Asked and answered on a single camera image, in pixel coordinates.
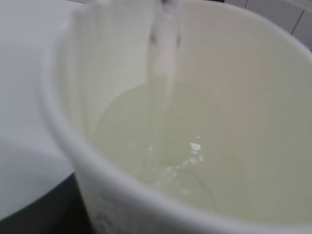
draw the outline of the grout line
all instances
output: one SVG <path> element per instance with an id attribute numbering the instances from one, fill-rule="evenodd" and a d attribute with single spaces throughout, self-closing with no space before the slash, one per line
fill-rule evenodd
<path id="1" fill-rule="evenodd" d="M 291 35 L 294 33 L 296 27 L 298 26 L 299 21 L 301 20 L 301 18 L 302 18 L 302 16 L 303 16 L 303 13 L 304 13 L 304 10 L 302 10 L 302 12 L 301 12 L 301 14 L 300 14 L 300 16 L 299 16 L 299 19 L 297 20 L 297 23 L 295 24 L 295 26 L 294 26 L 294 28 L 293 28 L 293 30 L 292 30 L 292 32 L 291 32 Z"/>
<path id="2" fill-rule="evenodd" d="M 247 3 L 248 3 L 248 1 L 249 1 L 249 0 L 247 0 L 247 2 L 246 2 L 246 4 L 245 4 L 245 7 L 244 7 L 244 9 L 246 9 L 246 6 L 247 6 Z"/>

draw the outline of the water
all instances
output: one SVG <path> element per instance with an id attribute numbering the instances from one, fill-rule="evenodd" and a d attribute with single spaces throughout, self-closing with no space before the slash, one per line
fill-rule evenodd
<path id="1" fill-rule="evenodd" d="M 221 111 L 197 84 L 176 82 L 180 40 L 178 0 L 156 0 L 147 84 L 110 105 L 93 144 L 157 192 L 248 219 L 246 185 Z"/>
<path id="2" fill-rule="evenodd" d="M 149 84 L 117 98 L 92 143 L 138 181 L 202 210 L 248 219 L 244 175 L 228 125 L 196 83 L 176 82 L 150 154 Z"/>

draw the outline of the white cup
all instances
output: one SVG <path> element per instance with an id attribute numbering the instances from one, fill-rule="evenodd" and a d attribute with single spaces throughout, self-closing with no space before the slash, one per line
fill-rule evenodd
<path id="1" fill-rule="evenodd" d="M 259 221 L 210 214 L 142 186 L 88 141 L 107 106 L 146 82 L 152 1 L 112 2 L 64 22 L 41 87 L 47 125 L 72 161 L 97 234 L 311 234 L 310 51 L 249 11 L 183 1 L 178 78 L 200 82 L 225 113 Z M 268 224 L 263 214 L 303 222 Z"/>

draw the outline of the white tile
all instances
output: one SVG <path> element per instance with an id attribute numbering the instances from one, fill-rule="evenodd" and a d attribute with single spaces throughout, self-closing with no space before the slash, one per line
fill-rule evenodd
<path id="1" fill-rule="evenodd" d="M 296 26 L 293 35 L 312 49 L 312 13 L 305 11 Z"/>
<path id="2" fill-rule="evenodd" d="M 225 3 L 244 8 L 247 0 L 225 0 Z"/>
<path id="3" fill-rule="evenodd" d="M 256 12 L 287 32 L 292 32 L 302 9 L 284 0 L 248 0 L 246 9 Z"/>

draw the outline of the cup rim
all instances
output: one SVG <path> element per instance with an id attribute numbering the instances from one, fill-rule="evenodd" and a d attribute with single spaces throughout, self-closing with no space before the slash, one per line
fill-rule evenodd
<path id="1" fill-rule="evenodd" d="M 297 39 L 290 36 L 277 25 L 267 19 L 250 11 L 223 4 L 219 2 L 209 2 L 202 0 L 184 0 L 192 4 L 219 4 L 220 7 L 243 14 L 253 20 L 267 24 L 273 28 L 276 33 L 294 45 L 302 55 L 312 64 L 312 54 Z M 96 9 L 103 4 L 109 4 L 106 1 L 94 1 L 80 7 L 76 12 L 85 14 L 89 9 Z M 188 230 L 193 233 L 206 234 L 207 232 L 218 234 L 310 234 L 312 233 L 311 225 L 268 225 L 259 223 L 250 223 L 247 221 L 237 220 L 231 217 L 215 215 L 209 212 L 199 211 L 160 195 L 152 191 L 129 177 L 125 172 L 113 165 L 109 160 L 100 156 L 93 149 L 84 137 L 77 132 L 70 124 L 69 120 L 62 111 L 61 103 L 56 92 L 56 77 L 54 76 L 55 55 L 57 48 L 68 28 L 74 21 L 74 15 L 71 14 L 59 27 L 57 33 L 50 39 L 48 47 L 42 60 L 42 71 L 40 81 L 40 106 L 54 139 L 68 152 L 68 156 L 74 162 L 74 166 L 79 168 L 79 172 L 98 184 L 105 184 L 105 187 L 111 189 L 118 198 L 127 205 L 143 211 L 145 214 L 153 217 L 161 217 L 161 220 L 171 226 Z"/>

